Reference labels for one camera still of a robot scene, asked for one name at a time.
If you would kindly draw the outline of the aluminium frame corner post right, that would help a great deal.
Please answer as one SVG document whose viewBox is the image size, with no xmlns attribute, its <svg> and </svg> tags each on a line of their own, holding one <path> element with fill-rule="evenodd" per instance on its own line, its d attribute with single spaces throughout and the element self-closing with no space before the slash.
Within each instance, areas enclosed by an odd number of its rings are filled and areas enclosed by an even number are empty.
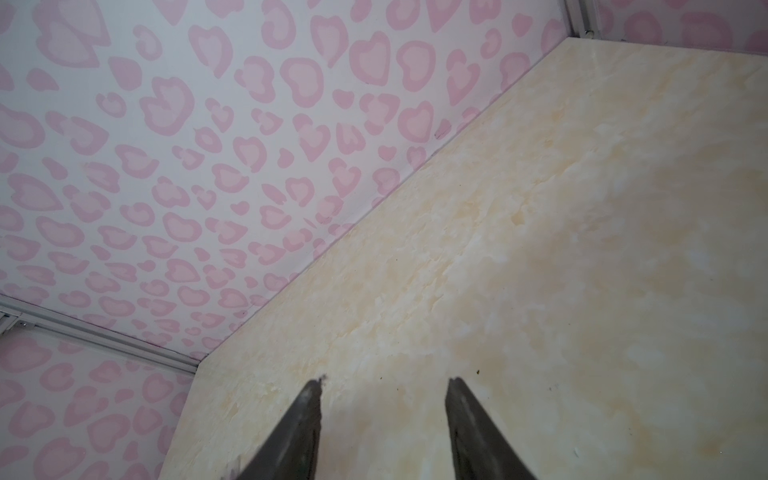
<svg viewBox="0 0 768 480">
<path fill-rule="evenodd" d="M 573 37 L 601 38 L 598 4 L 595 0 L 564 0 L 563 3 Z"/>
</svg>

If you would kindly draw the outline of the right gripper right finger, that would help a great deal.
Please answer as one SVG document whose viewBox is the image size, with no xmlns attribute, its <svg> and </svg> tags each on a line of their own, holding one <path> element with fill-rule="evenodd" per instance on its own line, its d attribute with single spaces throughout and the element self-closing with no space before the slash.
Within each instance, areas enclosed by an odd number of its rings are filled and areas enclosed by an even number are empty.
<svg viewBox="0 0 768 480">
<path fill-rule="evenodd" d="M 466 382 L 450 378 L 445 396 L 457 480 L 535 480 Z"/>
</svg>

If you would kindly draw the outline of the aluminium frame corner post left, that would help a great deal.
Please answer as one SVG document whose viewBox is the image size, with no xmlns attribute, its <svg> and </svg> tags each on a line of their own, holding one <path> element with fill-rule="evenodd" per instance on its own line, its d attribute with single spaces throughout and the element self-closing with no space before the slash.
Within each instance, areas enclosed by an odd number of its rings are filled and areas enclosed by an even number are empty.
<svg viewBox="0 0 768 480">
<path fill-rule="evenodd" d="M 199 360 L 45 308 L 1 296 L 1 334 L 31 329 L 195 375 Z"/>
</svg>

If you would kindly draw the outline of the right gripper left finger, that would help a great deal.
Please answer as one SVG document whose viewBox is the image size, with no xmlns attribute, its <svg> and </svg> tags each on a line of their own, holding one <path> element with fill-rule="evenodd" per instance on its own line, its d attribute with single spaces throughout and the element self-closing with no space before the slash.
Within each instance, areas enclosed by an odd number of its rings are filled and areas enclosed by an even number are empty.
<svg viewBox="0 0 768 480">
<path fill-rule="evenodd" d="M 309 380 L 237 480 L 312 480 L 321 435 L 323 378 Z"/>
</svg>

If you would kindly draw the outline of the aluminium frame corner post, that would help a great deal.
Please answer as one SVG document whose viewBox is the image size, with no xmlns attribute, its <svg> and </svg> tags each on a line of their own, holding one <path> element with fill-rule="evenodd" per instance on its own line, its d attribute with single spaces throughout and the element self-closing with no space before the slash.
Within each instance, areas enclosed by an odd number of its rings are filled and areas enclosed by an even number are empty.
<svg viewBox="0 0 768 480">
<path fill-rule="evenodd" d="M 31 329 L 195 375 L 199 360 L 45 308 L 1 296 L 1 334 Z"/>
<path fill-rule="evenodd" d="M 598 4 L 595 0 L 564 0 L 563 3 L 573 37 L 601 38 Z"/>
</svg>

